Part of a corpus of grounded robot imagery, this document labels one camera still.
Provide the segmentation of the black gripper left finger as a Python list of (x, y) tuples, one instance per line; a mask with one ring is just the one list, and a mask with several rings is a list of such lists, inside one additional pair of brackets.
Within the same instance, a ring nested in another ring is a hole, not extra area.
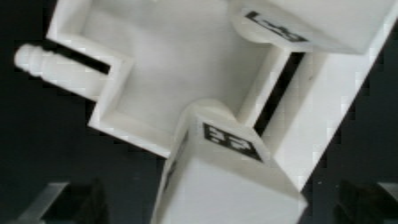
[(49, 182), (10, 224), (110, 224), (104, 186)]

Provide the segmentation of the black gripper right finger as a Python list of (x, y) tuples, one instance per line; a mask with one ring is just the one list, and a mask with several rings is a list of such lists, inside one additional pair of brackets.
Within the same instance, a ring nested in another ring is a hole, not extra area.
[(339, 183), (334, 224), (398, 224), (398, 183)]

